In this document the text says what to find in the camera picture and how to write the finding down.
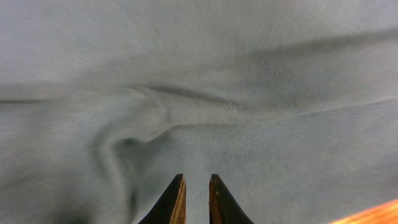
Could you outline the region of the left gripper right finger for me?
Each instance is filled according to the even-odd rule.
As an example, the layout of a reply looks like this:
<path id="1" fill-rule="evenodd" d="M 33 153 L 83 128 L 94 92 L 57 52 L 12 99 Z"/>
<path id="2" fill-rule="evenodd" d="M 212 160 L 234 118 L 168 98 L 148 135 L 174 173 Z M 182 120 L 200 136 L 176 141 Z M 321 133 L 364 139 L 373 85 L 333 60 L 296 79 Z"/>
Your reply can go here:
<path id="1" fill-rule="evenodd" d="M 254 224 L 244 213 L 218 174 L 209 184 L 210 224 Z"/>

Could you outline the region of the blue polo shirt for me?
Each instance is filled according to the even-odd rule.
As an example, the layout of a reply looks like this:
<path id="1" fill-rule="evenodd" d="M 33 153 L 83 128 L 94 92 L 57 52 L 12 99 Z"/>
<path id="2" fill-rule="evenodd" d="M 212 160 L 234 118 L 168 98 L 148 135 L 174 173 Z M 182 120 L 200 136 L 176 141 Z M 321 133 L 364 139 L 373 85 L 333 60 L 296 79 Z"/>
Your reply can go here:
<path id="1" fill-rule="evenodd" d="M 256 223 L 397 198 L 396 1 L 2 1 L 1 222 Z"/>

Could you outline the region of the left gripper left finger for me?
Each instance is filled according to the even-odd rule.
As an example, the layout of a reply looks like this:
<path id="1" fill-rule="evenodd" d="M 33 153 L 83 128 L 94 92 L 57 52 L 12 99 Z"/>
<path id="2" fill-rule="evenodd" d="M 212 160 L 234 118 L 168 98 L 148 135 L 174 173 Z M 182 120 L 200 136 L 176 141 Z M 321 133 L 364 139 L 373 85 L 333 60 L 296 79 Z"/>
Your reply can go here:
<path id="1" fill-rule="evenodd" d="M 177 174 L 139 224 L 186 224 L 186 191 L 183 174 Z"/>

